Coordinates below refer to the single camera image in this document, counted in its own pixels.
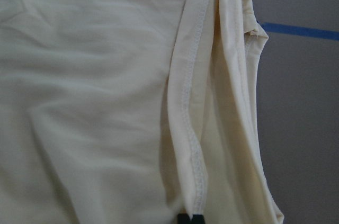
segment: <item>blue stripe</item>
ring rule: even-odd
[[[299,35],[327,40],[339,40],[339,32],[334,31],[325,31],[313,28],[273,23],[263,23],[261,26],[267,32]]]

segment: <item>gray surface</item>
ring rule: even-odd
[[[339,31],[339,0],[253,0],[259,22]],[[339,41],[268,32],[257,82],[262,161],[285,224],[339,223]]]

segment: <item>garment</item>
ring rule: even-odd
[[[0,223],[282,223],[251,0],[0,4]]]

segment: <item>blue tape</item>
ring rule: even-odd
[[[325,31],[293,25],[263,23],[261,27],[267,32],[276,32],[290,35],[299,35],[327,40],[339,40],[339,32]]]

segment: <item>t-shirt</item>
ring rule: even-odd
[[[251,0],[0,0],[0,223],[278,224]]]

